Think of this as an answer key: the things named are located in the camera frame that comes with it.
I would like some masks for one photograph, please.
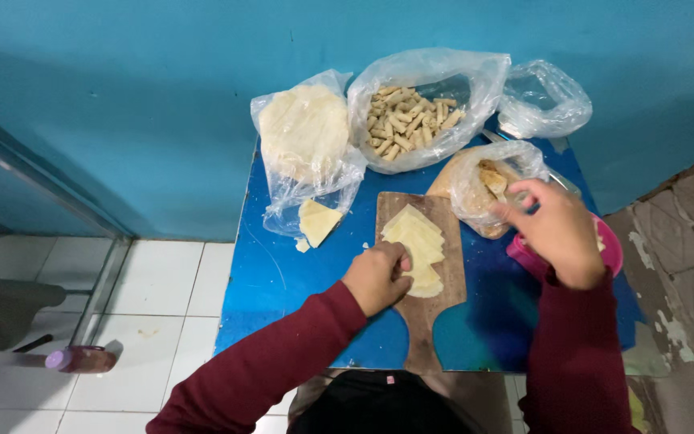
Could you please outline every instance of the bottle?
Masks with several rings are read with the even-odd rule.
[[[66,347],[53,351],[45,360],[45,367],[71,374],[99,374],[108,372],[116,364],[116,355],[104,347],[90,345]]]

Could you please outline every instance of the maroon sleeve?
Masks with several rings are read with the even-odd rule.
[[[527,395],[519,401],[532,434],[638,433],[631,428],[616,307],[610,271],[590,291],[569,290],[554,276],[544,282]]]
[[[181,381],[147,432],[253,432],[270,407],[327,368],[365,323],[352,293],[337,281]]]

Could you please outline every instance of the plastic bag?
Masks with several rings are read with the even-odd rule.
[[[593,114],[591,98],[544,60],[510,68],[499,108],[500,128],[516,138],[567,136]]]
[[[349,142],[344,89],[351,76],[328,70],[251,101],[271,201],[264,214],[266,230],[304,236],[298,206],[307,199],[342,214],[349,210],[366,164]]]
[[[510,55],[449,48],[410,49],[369,65],[347,90],[350,136],[374,172],[395,174],[440,162],[470,142],[499,102],[510,68]],[[428,100],[452,98],[465,117],[433,139],[432,145],[388,162],[366,141],[371,95],[380,86],[416,87]]]
[[[458,219],[467,223],[479,235],[496,240],[509,229],[507,223],[489,213],[496,198],[480,181],[478,163],[491,160],[499,174],[510,185],[521,179],[548,180],[549,173],[543,162],[542,151],[528,141],[503,141],[472,148],[464,154],[451,171],[449,194],[451,209]],[[505,191],[508,202],[520,205],[525,194]]]

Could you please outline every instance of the purple bottle cap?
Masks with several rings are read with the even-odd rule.
[[[45,367],[63,369],[71,362],[71,353],[68,350],[57,350],[50,353],[45,359]]]

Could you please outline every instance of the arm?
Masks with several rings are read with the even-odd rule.
[[[527,425],[532,432],[632,432],[612,274],[587,291],[549,280],[519,402]]]
[[[149,434],[253,432],[283,395],[323,369],[391,305],[411,280],[393,275],[410,263],[400,243],[380,243],[353,260],[341,281],[302,307],[217,354],[173,388],[147,425]]]
[[[590,213],[577,198],[536,179],[510,191],[528,192],[528,215],[498,204],[553,269],[543,282],[540,321],[529,351],[527,396],[519,402],[532,433],[621,434],[631,428],[612,295]]]

